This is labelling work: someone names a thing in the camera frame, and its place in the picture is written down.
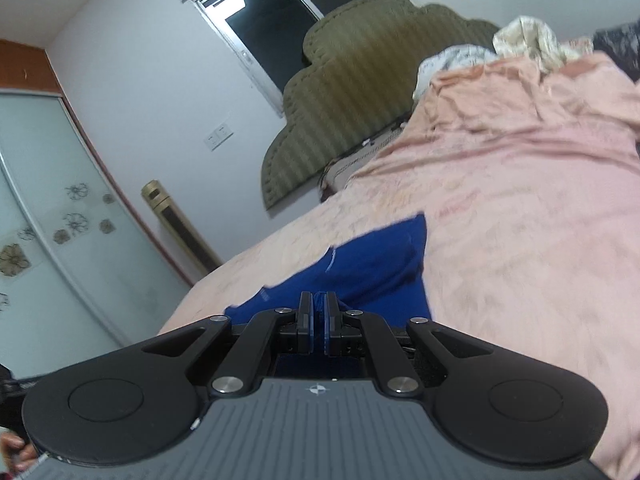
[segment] electrical outlet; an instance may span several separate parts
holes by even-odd
[[[233,134],[234,133],[231,131],[231,128],[226,123],[222,123],[219,127],[213,130],[213,133],[210,134],[210,136],[204,139],[204,143],[211,151],[213,151]]]

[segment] blue cloth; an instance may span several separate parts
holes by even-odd
[[[380,314],[390,326],[404,327],[414,316],[431,318],[422,283],[426,242],[427,225],[420,214],[329,249],[312,266],[280,285],[262,288],[225,314],[233,323],[247,323],[262,310],[297,308],[304,291],[333,291],[343,309]]]

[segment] headboard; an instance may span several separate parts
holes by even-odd
[[[410,112],[423,59],[455,44],[492,49],[497,31],[448,7],[409,0],[354,0],[326,15],[303,43],[311,65],[284,89],[287,125],[262,163],[265,206]]]

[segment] bed sheet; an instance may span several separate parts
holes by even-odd
[[[603,392],[594,452],[640,472],[640,91],[603,54],[546,78],[527,59],[439,73],[404,133],[347,188],[236,256],[164,331],[240,304],[329,246],[423,212],[434,320]]]

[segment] aluminum window frame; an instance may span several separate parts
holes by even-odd
[[[209,26],[215,31],[215,33],[231,48],[236,54],[236,57],[240,61],[240,65],[253,81],[256,88],[262,93],[262,95],[273,107],[274,111],[279,117],[284,116],[284,103],[282,92],[280,88],[273,82],[271,76],[260,65],[257,59],[253,56],[251,51],[242,42],[240,37],[231,28],[231,26],[219,16],[215,15],[215,12],[208,13],[206,11],[205,3],[208,3],[207,7],[216,5],[222,0],[191,0],[193,5],[198,9],[204,20],[209,23]],[[324,14],[318,9],[312,0],[300,0],[306,9],[311,13],[316,20],[324,18]]]

